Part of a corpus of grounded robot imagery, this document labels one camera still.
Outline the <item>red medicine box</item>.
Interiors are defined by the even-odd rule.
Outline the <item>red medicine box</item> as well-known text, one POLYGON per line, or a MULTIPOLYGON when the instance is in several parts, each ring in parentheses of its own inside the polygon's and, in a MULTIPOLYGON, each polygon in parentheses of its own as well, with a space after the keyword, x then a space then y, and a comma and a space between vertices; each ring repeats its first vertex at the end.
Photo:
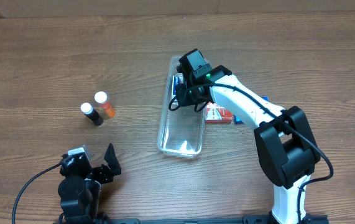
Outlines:
POLYGON ((206 124, 229 124, 233 120, 233 114, 226 108, 215 103, 206 106, 206 124))

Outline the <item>clear plastic container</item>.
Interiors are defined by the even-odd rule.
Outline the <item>clear plastic container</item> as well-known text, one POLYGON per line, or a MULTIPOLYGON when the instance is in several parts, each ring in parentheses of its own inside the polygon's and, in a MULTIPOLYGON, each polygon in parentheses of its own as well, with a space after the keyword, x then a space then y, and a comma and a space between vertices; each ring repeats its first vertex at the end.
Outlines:
POLYGON ((184 81, 183 75, 177 72, 179 59, 179 55, 170 59, 157 147, 166 154, 195 157, 202 149, 206 112, 195 112, 193 106, 181 107, 176 111, 169 110, 178 106, 176 100, 173 103, 171 100, 175 96, 176 85, 184 81))

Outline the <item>blue lozenge box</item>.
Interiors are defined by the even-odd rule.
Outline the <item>blue lozenge box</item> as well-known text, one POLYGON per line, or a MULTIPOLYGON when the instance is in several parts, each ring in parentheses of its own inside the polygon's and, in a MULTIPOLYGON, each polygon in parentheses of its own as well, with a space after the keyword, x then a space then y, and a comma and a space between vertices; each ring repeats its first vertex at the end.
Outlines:
MULTIPOLYGON (((267 96, 262 96, 262 99, 265 101, 269 100, 267 96)), ((234 115, 233 121, 234 121, 234 124, 244 124, 244 122, 236 115, 234 115)))

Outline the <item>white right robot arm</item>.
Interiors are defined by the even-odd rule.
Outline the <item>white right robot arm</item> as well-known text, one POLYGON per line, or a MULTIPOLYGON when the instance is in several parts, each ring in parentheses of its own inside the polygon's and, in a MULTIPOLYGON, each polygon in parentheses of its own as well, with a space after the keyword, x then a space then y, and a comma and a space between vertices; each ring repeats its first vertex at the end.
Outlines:
POLYGON ((266 215, 244 215, 241 223, 328 223, 327 215, 305 211, 307 185, 332 178, 333 166, 316 144, 303 110, 285 109, 245 87, 226 67, 212 67, 198 49, 180 57, 178 107, 216 103, 237 115, 254 132, 259 164, 274 185, 266 215))

